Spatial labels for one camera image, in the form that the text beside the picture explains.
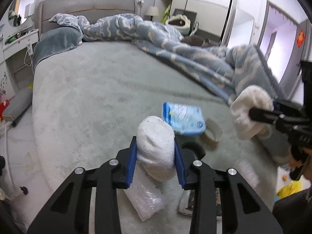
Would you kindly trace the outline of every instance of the beige tape roll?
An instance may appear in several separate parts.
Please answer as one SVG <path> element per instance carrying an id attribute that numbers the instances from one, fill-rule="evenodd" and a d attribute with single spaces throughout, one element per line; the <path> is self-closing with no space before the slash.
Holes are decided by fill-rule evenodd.
<path id="1" fill-rule="evenodd" d="M 223 131 L 218 124 L 208 118 L 205 120 L 206 129 L 203 134 L 200 135 L 200 139 L 211 147 L 215 147 L 222 139 Z"/>

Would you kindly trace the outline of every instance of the lampshade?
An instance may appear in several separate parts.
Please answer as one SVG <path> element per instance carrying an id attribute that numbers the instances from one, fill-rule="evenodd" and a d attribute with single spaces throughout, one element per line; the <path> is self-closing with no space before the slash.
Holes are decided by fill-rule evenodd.
<path id="1" fill-rule="evenodd" d="M 150 6 L 145 15 L 146 16 L 152 16 L 152 17 L 159 16 L 159 9 L 158 9 L 158 7 Z"/>
<path id="2" fill-rule="evenodd" d="M 26 5 L 24 18 L 29 18 L 35 13 L 35 5 L 36 3 L 30 3 Z"/>

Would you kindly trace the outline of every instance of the patterned blue blanket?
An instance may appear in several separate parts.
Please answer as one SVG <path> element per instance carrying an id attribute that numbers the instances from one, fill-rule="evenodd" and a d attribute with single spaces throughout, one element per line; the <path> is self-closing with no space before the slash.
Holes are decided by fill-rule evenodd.
<path id="1" fill-rule="evenodd" d="M 75 28 L 85 41 L 132 41 L 143 51 L 170 61 L 229 105 L 250 85 L 260 86 L 272 98 L 285 97 L 262 53 L 254 45 L 232 49 L 190 46 L 180 42 L 183 36 L 174 27 L 144 21 L 135 14 L 101 18 L 94 25 L 84 16 L 61 13 L 49 21 Z M 259 139 L 278 164 L 287 162 L 288 143 L 281 133 L 268 127 L 267 133 Z"/>

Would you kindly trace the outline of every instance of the beige leather headboard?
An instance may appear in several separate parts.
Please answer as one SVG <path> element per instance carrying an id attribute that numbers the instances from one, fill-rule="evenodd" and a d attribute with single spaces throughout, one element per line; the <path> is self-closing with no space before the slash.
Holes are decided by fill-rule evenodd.
<path id="1" fill-rule="evenodd" d="M 49 19 L 57 13 L 85 16 L 90 24 L 98 19 L 121 13 L 137 14 L 136 0 L 44 0 L 35 10 L 35 28 L 41 33 L 58 28 Z"/>

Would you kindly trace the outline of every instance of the blue package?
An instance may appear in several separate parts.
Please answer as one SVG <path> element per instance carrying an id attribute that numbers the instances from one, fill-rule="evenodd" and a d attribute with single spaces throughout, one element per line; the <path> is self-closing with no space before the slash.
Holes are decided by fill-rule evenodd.
<path id="1" fill-rule="evenodd" d="M 200 135 L 206 129 L 202 110 L 198 106 L 163 103 L 163 120 L 175 133 L 181 135 Z"/>

